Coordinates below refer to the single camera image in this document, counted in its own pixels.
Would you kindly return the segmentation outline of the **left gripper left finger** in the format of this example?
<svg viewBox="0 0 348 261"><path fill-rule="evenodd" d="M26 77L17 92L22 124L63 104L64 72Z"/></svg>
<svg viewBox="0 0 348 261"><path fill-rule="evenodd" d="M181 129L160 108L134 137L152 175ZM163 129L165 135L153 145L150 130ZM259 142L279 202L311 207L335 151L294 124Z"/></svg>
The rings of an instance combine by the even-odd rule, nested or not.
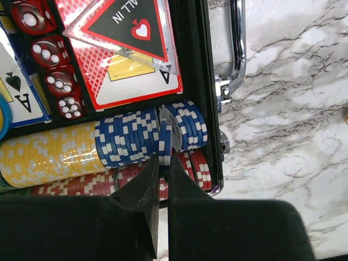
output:
<svg viewBox="0 0 348 261"><path fill-rule="evenodd" d="M109 196L1 197L1 260L153 260L159 160Z"/></svg>

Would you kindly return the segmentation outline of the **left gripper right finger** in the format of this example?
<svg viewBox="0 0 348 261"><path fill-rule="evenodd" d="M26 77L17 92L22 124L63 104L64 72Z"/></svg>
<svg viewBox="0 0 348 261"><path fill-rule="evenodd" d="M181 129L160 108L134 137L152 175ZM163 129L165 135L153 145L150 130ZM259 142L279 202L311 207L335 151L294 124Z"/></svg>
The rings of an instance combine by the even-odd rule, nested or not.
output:
<svg viewBox="0 0 348 261"><path fill-rule="evenodd" d="M299 212L279 200L216 200L169 168L170 260L314 260Z"/></svg>

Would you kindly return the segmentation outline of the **white poker chip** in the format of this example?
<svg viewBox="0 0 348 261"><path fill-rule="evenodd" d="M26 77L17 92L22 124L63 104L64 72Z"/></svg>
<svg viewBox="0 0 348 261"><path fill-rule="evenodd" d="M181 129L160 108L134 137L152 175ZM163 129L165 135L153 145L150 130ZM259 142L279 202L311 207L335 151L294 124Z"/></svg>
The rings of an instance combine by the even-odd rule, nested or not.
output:
<svg viewBox="0 0 348 261"><path fill-rule="evenodd" d="M166 119L160 120L158 153L160 175L167 182L172 156L172 124Z"/></svg>

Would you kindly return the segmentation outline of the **black poker chip case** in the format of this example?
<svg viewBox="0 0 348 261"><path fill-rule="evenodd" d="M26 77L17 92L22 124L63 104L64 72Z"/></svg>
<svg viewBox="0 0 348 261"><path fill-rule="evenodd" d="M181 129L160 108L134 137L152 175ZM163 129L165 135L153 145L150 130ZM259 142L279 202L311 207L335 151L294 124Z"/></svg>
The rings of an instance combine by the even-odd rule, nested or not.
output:
<svg viewBox="0 0 348 261"><path fill-rule="evenodd" d="M173 37L183 84L181 94L95 110L82 73L64 32L56 1L47 1L56 30L29 35L15 23L11 5L1 1L18 35L36 64L39 81L51 111L49 123L11 128L1 139L1 192L24 195L110 195L127 184L152 156L158 156L160 120L172 124L172 156L185 173L210 195L223 188L222 161L228 140L219 130L221 106L231 100L245 73L244 1L230 1L228 27L232 35L233 73L214 71L205 1L168 1ZM32 57L34 40L63 38L85 103L86 114L67 120L48 90L43 68Z"/></svg>

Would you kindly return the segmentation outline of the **red triangle card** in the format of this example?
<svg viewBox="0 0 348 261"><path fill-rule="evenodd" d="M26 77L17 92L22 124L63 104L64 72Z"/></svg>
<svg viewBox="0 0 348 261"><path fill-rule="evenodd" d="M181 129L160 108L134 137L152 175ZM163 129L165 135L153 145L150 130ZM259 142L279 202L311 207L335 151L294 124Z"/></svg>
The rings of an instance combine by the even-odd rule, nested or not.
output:
<svg viewBox="0 0 348 261"><path fill-rule="evenodd" d="M179 74L168 1L91 1L63 34Z"/></svg>

